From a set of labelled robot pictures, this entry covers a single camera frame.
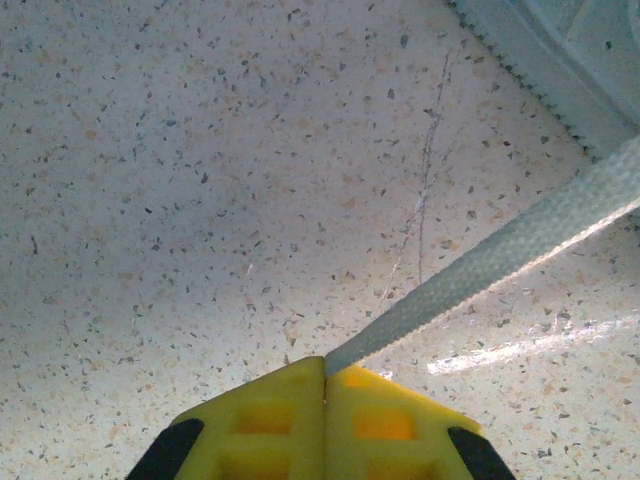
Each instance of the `gray shoe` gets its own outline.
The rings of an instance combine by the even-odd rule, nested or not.
[[[463,23],[595,158],[640,134],[640,0],[457,0]]]

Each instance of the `serrated sole edge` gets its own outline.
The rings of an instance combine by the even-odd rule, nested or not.
[[[509,0],[448,0],[461,22],[523,87],[538,95],[594,158],[603,158],[640,128],[620,112],[606,91],[551,36],[535,28],[524,7]]]

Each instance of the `speckled floor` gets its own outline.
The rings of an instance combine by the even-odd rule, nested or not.
[[[0,6],[2,478],[122,478],[588,165],[441,1],[124,3]],[[632,478],[639,242],[618,222],[366,366],[520,478]]]

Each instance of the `floor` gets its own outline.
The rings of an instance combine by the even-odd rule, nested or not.
[[[2,478],[122,478],[589,165],[441,0],[0,8]],[[624,219],[365,366],[520,478],[631,478],[639,243]]]

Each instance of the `rectangular hole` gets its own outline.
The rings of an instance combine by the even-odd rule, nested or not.
[[[241,434],[289,435],[296,406],[290,402],[266,401],[239,409],[233,431]]]
[[[223,480],[287,480],[291,455],[272,450],[227,452],[220,467]]]
[[[353,419],[357,438],[416,440],[411,412],[398,407],[368,406],[359,409]]]

